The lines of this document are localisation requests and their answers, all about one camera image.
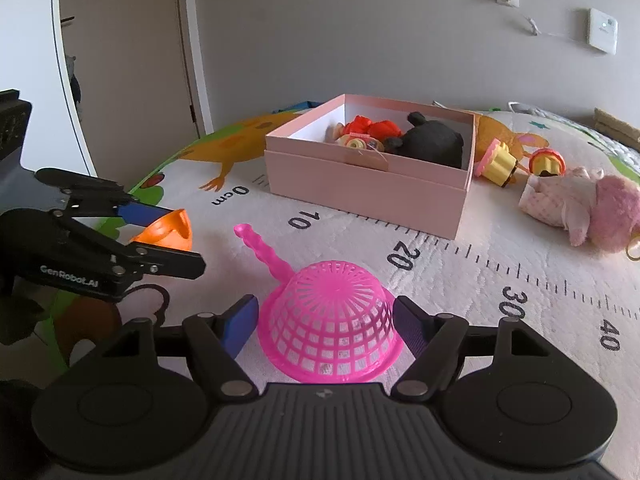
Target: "play mat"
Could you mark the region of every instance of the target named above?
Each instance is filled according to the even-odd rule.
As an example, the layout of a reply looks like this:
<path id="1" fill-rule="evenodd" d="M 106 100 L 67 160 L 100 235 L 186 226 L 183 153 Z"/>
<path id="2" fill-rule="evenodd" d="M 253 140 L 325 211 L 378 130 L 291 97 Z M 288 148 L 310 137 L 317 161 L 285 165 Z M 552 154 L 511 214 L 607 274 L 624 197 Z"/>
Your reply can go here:
<path id="1" fill-rule="evenodd" d="M 603 168 L 639 181 L 595 136 L 548 118 L 488 116 L 512 153 L 525 155 L 548 142 L 568 166 Z M 198 312 L 222 313 L 245 294 L 263 302 L 277 283 L 233 231 L 236 224 L 249 223 L 295 270 L 345 260 L 370 270 L 391 293 L 412 298 L 430 314 L 452 312 L 479 325 L 496 325 L 505 315 L 521 317 L 613 395 L 619 419 L 603 464 L 620 478 L 640 478 L 640 263 L 624 253 L 599 254 L 589 244 L 572 248 L 566 232 L 521 212 L 526 176 L 519 172 L 517 182 L 504 189 L 473 181 L 456 240 L 272 195 L 262 158 L 264 136 L 292 117 L 282 112 L 210 134 L 135 190 L 144 202 L 187 210 L 193 250 L 204 257 L 206 272 L 195 281 L 147 276 L 118 305 L 60 292 L 44 322 L 60 366 L 73 362 L 78 340 L 100 339 L 133 317 L 174 325 Z M 521 162 L 526 165 L 527 159 Z M 432 207 L 437 214 L 438 204 Z M 108 219 L 100 228 L 121 242 L 141 229 L 120 219 Z M 412 359 L 404 348 L 376 380 L 389 388 Z M 466 371 L 487 364 L 484 358 L 468 361 Z M 259 388 L 268 381 L 290 381 L 267 361 L 255 333 L 238 362 Z M 163 365 L 188 374 L 183 361 L 167 359 Z"/>

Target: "pink plush toy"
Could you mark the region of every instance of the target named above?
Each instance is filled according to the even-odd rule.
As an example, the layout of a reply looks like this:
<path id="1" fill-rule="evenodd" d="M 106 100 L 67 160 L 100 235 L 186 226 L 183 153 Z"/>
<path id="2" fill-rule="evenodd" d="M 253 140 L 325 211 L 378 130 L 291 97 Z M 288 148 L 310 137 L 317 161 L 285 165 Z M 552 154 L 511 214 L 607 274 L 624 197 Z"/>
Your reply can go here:
<path id="1" fill-rule="evenodd" d="M 518 205 L 533 218 L 569 231 L 572 246 L 589 238 L 601 250 L 617 253 L 640 229 L 640 188 L 622 176 L 603 176 L 602 170 L 531 175 Z"/>

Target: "printed cartoon animal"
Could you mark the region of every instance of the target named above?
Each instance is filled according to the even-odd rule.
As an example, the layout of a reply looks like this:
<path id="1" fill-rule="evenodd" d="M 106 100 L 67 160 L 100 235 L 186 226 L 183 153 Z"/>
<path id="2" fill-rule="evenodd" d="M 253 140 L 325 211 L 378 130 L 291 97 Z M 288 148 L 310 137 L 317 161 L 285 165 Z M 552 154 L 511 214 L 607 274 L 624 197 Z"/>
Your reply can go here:
<path id="1" fill-rule="evenodd" d="M 200 186 L 200 189 L 206 191 L 212 189 L 220 191 L 225 185 L 225 177 L 236 162 L 245 162 L 262 156 L 266 147 L 264 139 L 266 134 L 297 116 L 298 114 L 292 112 L 281 112 L 227 126 L 194 142 L 182 150 L 178 158 L 222 164 L 220 174 Z"/>
<path id="2" fill-rule="evenodd" d="M 520 164 L 523 158 L 529 158 L 531 156 L 531 153 L 525 151 L 524 146 L 530 146 L 537 150 L 539 148 L 546 148 L 549 145 L 548 140 L 543 137 L 537 136 L 536 134 L 514 133 L 500 121 L 488 116 L 477 114 L 476 121 L 477 133 L 474 162 L 479 162 L 492 140 L 498 139 L 507 145 L 509 153 L 516 158 L 518 168 L 525 173 L 529 173 L 529 170 Z"/>

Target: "pink plastic basket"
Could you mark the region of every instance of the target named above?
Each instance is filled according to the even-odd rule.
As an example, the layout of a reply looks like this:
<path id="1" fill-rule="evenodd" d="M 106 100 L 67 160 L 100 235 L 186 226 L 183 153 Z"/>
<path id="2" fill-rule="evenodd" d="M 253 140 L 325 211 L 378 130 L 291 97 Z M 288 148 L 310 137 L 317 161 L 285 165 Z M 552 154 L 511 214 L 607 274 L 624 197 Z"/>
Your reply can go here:
<path id="1" fill-rule="evenodd" d="M 398 358 L 393 295 L 367 270 L 319 262 L 294 273 L 247 224 L 236 235 L 268 265 L 281 285 L 258 318 L 262 350 L 282 372 L 304 383 L 367 381 Z"/>

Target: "blue object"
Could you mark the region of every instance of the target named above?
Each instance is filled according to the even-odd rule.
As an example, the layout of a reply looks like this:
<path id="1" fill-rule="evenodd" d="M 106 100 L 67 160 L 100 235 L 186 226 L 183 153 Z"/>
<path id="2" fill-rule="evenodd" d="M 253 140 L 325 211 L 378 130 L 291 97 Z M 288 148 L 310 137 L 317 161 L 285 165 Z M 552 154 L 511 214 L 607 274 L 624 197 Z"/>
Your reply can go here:
<path id="1" fill-rule="evenodd" d="M 223 320 L 220 342 L 226 352 L 235 359 L 258 326 L 258 299 L 247 294 L 220 318 Z"/>
<path id="2" fill-rule="evenodd" d="M 130 202 L 118 208 L 118 216 L 127 224 L 146 227 L 171 211 L 171 209 L 165 209 L 164 207 L 158 207 L 156 205 Z"/>
<path id="3" fill-rule="evenodd" d="M 288 108 L 283 108 L 282 110 L 275 110 L 274 114 L 279 114 L 280 112 L 294 112 L 296 110 L 307 110 L 309 108 L 318 108 L 322 102 L 320 101 L 302 101 L 301 103 L 292 105 Z"/>

